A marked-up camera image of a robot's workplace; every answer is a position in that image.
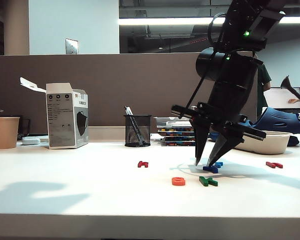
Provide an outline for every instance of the white table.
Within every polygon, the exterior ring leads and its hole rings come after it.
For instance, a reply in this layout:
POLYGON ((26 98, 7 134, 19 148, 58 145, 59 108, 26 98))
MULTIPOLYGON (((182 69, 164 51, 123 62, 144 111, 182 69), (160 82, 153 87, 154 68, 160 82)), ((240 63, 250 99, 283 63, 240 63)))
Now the white table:
POLYGON ((0 239, 300 239, 300 144, 270 156, 233 149, 217 174, 202 171, 213 144, 197 168, 194 147, 156 142, 0 149, 0 239))

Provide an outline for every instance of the mesh pencil holder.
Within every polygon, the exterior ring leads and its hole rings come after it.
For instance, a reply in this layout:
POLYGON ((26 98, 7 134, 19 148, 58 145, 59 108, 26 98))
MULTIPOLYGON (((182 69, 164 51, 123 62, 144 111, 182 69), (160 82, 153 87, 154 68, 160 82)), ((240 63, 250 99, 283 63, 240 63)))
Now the mesh pencil holder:
POLYGON ((147 147, 150 144, 151 115, 124 115, 125 146, 147 147))

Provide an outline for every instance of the cubicle partition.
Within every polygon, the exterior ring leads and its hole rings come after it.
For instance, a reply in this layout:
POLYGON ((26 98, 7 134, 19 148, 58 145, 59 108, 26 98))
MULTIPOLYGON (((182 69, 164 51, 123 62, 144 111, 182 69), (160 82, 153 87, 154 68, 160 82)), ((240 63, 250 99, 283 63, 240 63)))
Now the cubicle partition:
MULTIPOLYGON (((47 133, 45 95, 20 85, 24 77, 46 83, 71 83, 89 95, 89 125, 123 126, 124 106, 133 114, 172 116, 171 106, 185 106, 200 78, 198 53, 79 54, 0 56, 0 109, 31 119, 31 133, 47 133)), ((193 104, 206 102, 213 86, 204 81, 193 104)), ((256 86, 242 110, 256 119, 256 86)), ((152 120, 151 132, 155 132, 152 120)))

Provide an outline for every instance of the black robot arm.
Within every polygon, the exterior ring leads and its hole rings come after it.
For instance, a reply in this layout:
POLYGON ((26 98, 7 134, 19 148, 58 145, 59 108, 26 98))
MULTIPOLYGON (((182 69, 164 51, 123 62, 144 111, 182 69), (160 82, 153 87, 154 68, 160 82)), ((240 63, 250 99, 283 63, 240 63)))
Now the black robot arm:
POLYGON ((262 64, 253 55, 265 48, 269 32, 284 16, 281 11, 284 2, 233 0, 218 40, 212 42, 209 37, 213 48, 203 50, 198 56, 196 70, 201 77, 198 86, 186 107, 172 106, 172 113, 180 118, 190 118, 196 137, 196 165, 201 159, 210 128, 219 132, 219 136, 209 156, 208 166, 243 142, 243 135, 258 140, 265 138, 264 132, 239 124, 247 120, 239 113, 249 97, 257 65, 262 64), (241 55, 240 51, 250 51, 252 56, 241 55), (209 100, 189 109, 204 79, 215 82, 209 100))

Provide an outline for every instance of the stack of trays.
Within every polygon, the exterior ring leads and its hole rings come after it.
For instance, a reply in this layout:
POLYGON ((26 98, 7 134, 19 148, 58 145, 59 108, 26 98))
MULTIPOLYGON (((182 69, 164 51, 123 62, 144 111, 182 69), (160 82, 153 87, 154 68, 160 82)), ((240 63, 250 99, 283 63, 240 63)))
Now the stack of trays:
POLYGON ((163 146, 195 146, 195 135, 189 119, 183 117, 155 117, 163 146))

